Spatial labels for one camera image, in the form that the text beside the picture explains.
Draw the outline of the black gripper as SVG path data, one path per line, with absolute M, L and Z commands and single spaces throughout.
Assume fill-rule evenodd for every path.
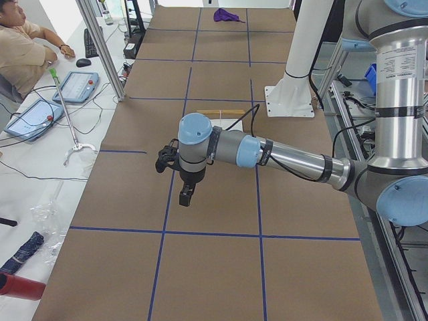
M 173 138 L 167 145 L 158 152 L 158 158 L 155 162 L 157 173 L 163 173 L 166 168 L 174 171 L 180 171 L 179 164 L 179 140 Z M 195 185 L 183 184 L 183 188 L 179 193 L 179 205 L 189 206 L 195 191 Z

